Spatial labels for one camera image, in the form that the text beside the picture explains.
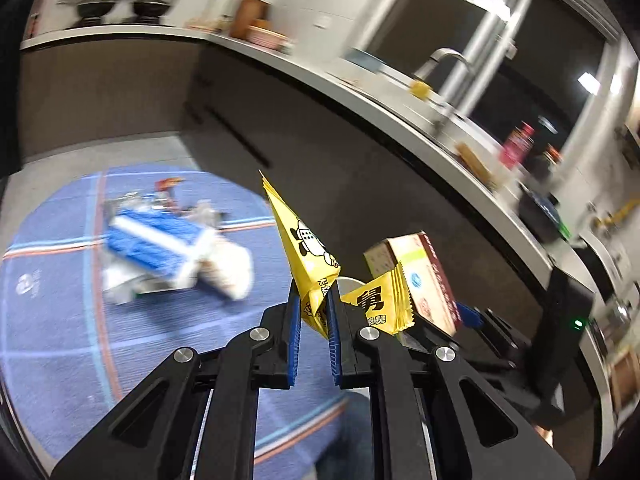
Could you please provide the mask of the cream and red cardboard box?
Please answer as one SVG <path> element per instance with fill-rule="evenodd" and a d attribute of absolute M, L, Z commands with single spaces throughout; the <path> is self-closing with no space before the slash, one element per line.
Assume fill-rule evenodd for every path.
<path fill-rule="evenodd" d="M 462 321 L 454 294 L 431 240 L 423 231 L 386 238 L 363 255 L 374 278 L 400 263 L 416 314 L 448 336 L 457 333 Z"/>

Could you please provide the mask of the yellow snack packet black text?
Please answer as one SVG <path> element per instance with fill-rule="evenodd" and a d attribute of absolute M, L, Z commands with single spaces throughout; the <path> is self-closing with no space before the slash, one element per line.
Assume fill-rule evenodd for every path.
<path fill-rule="evenodd" d="M 410 290 L 400 263 L 342 295 L 341 300 L 363 310 L 370 326 L 391 335 L 408 330 L 414 324 Z"/>

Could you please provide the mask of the white cartoon paper cup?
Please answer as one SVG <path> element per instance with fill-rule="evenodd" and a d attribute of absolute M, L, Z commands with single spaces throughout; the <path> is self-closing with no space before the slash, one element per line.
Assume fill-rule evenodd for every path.
<path fill-rule="evenodd" d="M 228 238 L 210 232 L 202 241 L 198 275 L 231 300 L 245 299 L 254 285 L 252 253 Z"/>

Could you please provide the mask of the yellow cartoon snack wrapper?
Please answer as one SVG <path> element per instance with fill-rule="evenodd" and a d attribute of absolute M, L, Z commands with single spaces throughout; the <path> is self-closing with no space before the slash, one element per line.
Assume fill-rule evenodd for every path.
<path fill-rule="evenodd" d="M 324 338 L 329 338 L 329 325 L 322 304 L 340 275 L 341 266 L 285 203 L 266 176 L 260 176 L 299 293 L 302 319 Z"/>

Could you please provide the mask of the blue and white paper box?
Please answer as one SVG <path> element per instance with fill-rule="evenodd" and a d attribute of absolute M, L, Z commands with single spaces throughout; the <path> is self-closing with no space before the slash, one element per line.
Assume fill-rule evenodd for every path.
<path fill-rule="evenodd" d="M 159 209 L 122 209 L 106 230 L 110 252 L 174 289 L 191 288 L 218 232 Z"/>

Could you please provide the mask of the red snack wrapper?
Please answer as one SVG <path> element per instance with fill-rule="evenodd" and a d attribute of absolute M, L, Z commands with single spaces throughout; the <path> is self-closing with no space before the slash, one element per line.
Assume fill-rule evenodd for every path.
<path fill-rule="evenodd" d="M 154 194 L 163 200 L 173 200 L 175 198 L 175 187 L 184 181 L 180 177 L 170 177 L 157 180 L 154 184 Z"/>

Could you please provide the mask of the chrome kitchen faucet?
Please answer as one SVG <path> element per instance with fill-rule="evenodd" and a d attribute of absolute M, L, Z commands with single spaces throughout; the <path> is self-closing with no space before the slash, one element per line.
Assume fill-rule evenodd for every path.
<path fill-rule="evenodd" d="M 436 110 L 434 117 L 427 121 L 431 126 L 431 136 L 434 138 L 440 135 L 447 122 L 454 116 L 457 106 L 454 100 L 462 84 L 476 72 L 473 62 L 462 53 L 451 48 L 439 48 L 413 73 L 413 78 L 426 84 L 432 82 L 432 73 L 440 64 L 450 64 L 450 69 L 445 76 L 440 77 L 436 96 L 428 98 Z"/>

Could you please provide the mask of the blue jeans leg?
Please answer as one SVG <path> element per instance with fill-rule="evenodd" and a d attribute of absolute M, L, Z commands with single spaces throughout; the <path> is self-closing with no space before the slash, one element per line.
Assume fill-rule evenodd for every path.
<path fill-rule="evenodd" d="M 373 479 L 373 437 L 370 400 L 348 392 L 337 437 L 320 455 L 314 468 L 318 479 Z"/>

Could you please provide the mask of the blue checked tablecloth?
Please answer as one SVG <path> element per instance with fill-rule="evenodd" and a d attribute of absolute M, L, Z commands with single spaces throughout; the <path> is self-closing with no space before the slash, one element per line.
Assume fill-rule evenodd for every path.
<path fill-rule="evenodd" d="M 102 268 L 108 200 L 177 177 L 181 206 L 208 200 L 222 232 L 247 248 L 255 281 L 231 301 L 200 285 L 114 304 Z M 264 198 L 204 171 L 112 168 L 82 177 L 20 225 L 1 263 L 1 371 L 22 427 L 54 460 L 177 348 L 215 349 L 288 296 L 290 274 Z"/>

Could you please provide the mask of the pink soap bottle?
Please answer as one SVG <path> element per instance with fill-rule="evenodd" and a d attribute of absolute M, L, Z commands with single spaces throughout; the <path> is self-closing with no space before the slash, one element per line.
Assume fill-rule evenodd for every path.
<path fill-rule="evenodd" d="M 507 170 L 518 166 L 534 145 L 533 135 L 534 128 L 527 122 L 522 122 L 518 128 L 514 128 L 502 144 L 498 157 L 500 164 Z"/>

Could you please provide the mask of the yellow rubber duck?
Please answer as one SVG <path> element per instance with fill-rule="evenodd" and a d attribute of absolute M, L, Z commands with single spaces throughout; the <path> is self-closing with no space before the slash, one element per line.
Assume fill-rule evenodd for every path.
<path fill-rule="evenodd" d="M 421 101 L 426 101 L 432 93 L 432 88 L 425 81 L 420 79 L 415 79 L 411 81 L 411 84 L 409 84 L 409 92 L 415 98 Z"/>

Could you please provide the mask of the blue dish tray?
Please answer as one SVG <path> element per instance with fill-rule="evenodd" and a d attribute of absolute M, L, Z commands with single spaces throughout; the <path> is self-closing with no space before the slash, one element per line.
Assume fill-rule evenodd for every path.
<path fill-rule="evenodd" d="M 368 70 L 369 72 L 374 74 L 379 73 L 382 70 L 382 67 L 384 66 L 384 62 L 381 61 L 376 56 L 366 51 L 355 49 L 355 48 L 352 48 L 349 51 L 347 51 L 344 55 L 344 59 L 347 62 L 355 64 L 360 68 L 363 68 L 364 70 Z"/>

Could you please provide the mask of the pink bowl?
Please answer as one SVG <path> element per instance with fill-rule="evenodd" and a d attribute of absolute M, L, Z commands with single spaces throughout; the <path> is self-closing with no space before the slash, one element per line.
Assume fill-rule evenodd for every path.
<path fill-rule="evenodd" d="M 287 36 L 254 25 L 247 29 L 246 40 L 257 47 L 273 51 L 282 51 L 290 46 Z"/>

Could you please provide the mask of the black wok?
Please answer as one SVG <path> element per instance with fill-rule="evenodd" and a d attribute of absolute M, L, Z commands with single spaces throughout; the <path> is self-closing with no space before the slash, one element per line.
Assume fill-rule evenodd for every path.
<path fill-rule="evenodd" d="M 96 26 L 113 10 L 116 0 L 80 0 L 76 4 L 77 26 Z"/>
<path fill-rule="evenodd" d="M 145 25 L 160 25 L 171 4 L 164 0 L 134 0 L 132 13 L 134 22 Z"/>

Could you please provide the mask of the black wok left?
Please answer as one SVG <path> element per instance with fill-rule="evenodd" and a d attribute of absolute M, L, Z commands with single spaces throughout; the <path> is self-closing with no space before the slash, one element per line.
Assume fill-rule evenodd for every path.
<path fill-rule="evenodd" d="M 116 0 L 80 0 L 76 4 L 77 26 L 96 26 L 113 10 Z"/>

